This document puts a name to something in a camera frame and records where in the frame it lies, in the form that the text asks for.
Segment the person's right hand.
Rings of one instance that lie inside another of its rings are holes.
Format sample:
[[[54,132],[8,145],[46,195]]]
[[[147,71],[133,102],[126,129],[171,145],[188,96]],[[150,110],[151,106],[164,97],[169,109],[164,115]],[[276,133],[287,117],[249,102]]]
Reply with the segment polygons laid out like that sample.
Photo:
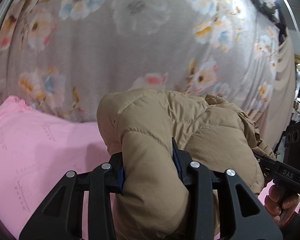
[[[269,194],[264,199],[264,207],[279,228],[284,227],[294,216],[294,211],[300,203],[299,194],[284,198],[284,193],[285,189],[283,187],[274,184],[270,187]]]

